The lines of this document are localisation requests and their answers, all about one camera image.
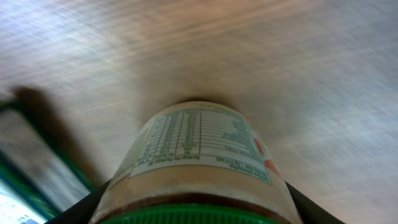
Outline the large green 3M package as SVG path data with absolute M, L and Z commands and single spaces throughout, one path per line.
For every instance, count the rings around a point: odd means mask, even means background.
M 1 180 L 46 220 L 96 189 L 44 125 L 16 99 L 1 101 Z

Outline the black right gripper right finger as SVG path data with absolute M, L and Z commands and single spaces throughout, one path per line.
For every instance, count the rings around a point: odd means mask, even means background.
M 304 224 L 344 224 L 288 182 L 286 185 Z

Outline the yogurt bottle red label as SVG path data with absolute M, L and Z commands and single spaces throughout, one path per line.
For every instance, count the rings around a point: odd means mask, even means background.
M 189 101 L 153 116 L 91 223 L 301 223 L 287 185 L 246 118 Z

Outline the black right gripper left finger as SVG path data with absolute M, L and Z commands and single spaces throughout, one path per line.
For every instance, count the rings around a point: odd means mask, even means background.
M 110 180 L 45 224 L 88 224 L 109 183 Z

